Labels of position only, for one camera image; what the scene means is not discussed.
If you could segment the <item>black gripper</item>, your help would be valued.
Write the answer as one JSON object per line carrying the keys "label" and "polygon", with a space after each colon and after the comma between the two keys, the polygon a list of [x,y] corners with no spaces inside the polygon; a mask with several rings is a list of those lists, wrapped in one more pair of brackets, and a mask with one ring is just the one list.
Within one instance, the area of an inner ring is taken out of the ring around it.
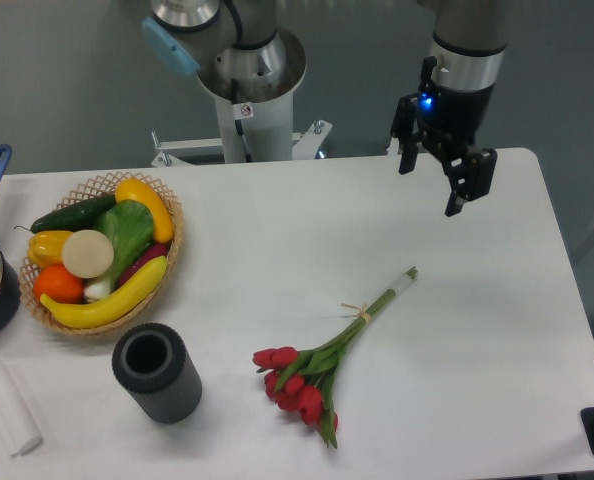
{"label": "black gripper", "polygon": [[[450,89],[432,79],[438,58],[422,62],[417,94],[399,99],[391,124],[391,137],[398,140],[399,174],[415,169],[419,142],[442,162],[451,193],[445,215],[459,214],[463,206],[486,196],[491,188],[498,154],[492,148],[475,146],[494,86],[474,91]],[[415,122],[419,132],[415,132]]]}

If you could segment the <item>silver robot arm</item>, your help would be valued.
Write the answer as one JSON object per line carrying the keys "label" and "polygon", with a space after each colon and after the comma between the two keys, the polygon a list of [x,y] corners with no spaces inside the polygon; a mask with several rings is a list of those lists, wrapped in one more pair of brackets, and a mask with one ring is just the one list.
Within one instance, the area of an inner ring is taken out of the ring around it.
{"label": "silver robot arm", "polygon": [[476,145],[509,38],[509,1],[423,1],[435,12],[430,53],[417,91],[400,98],[391,125],[399,173],[414,170],[421,148],[450,185],[445,215],[490,191],[497,152]]}

